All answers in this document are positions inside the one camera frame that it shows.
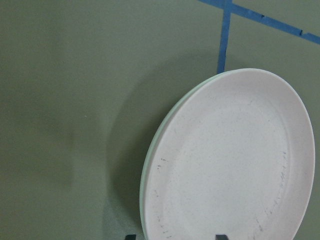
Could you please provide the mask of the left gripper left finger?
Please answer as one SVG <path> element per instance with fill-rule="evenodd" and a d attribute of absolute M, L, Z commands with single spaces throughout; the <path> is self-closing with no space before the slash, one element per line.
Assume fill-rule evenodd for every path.
<path fill-rule="evenodd" d="M 124 240 L 136 240 L 137 235 L 136 234 L 128 234 L 125 236 Z"/>

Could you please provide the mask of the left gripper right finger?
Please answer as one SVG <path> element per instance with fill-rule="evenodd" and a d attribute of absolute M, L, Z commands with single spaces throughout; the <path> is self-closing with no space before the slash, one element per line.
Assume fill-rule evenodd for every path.
<path fill-rule="evenodd" d="M 228 240 L 228 236 L 226 234 L 216 234 L 215 239 L 216 240 Z"/>

